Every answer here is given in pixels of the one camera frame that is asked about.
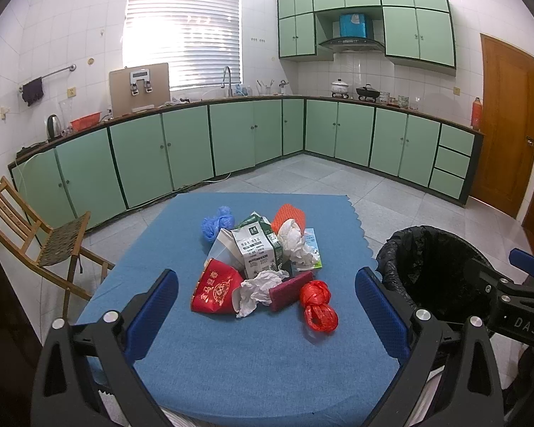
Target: crumpled tissue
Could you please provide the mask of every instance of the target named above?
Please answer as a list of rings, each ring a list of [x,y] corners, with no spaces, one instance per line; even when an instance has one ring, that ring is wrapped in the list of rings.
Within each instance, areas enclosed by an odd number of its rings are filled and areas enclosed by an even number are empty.
[[[305,236],[294,219],[290,218],[281,225],[277,238],[283,247],[283,256],[299,268],[312,268],[320,260],[320,254],[306,245]]]
[[[269,289],[278,286],[283,278],[288,278],[289,273],[285,270],[266,270],[258,273],[253,279],[246,279],[234,290],[232,302],[237,312],[237,318],[245,318],[261,302],[263,305],[271,305]]]

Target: orange bottle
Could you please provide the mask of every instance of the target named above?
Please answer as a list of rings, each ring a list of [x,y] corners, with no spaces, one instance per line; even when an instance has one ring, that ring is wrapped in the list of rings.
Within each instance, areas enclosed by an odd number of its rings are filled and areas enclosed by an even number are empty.
[[[482,103],[480,98],[475,98],[473,101],[473,112],[471,113],[471,127],[478,130],[481,126],[482,119]]]

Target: red packaging with gold text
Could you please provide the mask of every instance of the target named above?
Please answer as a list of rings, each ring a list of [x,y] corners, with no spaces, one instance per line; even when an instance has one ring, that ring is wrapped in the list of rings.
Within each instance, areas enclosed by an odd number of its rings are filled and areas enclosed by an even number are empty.
[[[235,313],[232,292],[242,281],[237,270],[211,258],[196,284],[190,309],[200,313]]]

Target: gooseneck faucet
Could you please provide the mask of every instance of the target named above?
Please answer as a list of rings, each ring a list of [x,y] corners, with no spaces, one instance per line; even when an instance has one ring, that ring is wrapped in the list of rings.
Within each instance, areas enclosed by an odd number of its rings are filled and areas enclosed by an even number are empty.
[[[229,91],[228,91],[228,96],[231,98],[231,96],[233,96],[234,94],[232,93],[231,91],[231,69],[229,68],[229,66],[225,66],[224,67],[224,79],[222,80],[221,82],[221,87],[222,88],[225,88],[225,71],[227,71],[229,73]]]

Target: window blinds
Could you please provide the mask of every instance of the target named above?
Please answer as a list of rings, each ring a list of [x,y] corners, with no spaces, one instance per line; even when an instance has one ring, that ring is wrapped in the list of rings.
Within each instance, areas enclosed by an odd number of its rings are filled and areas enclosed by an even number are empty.
[[[240,59],[240,0],[129,0],[125,66],[168,62],[181,89],[221,84],[225,66],[241,83]]]

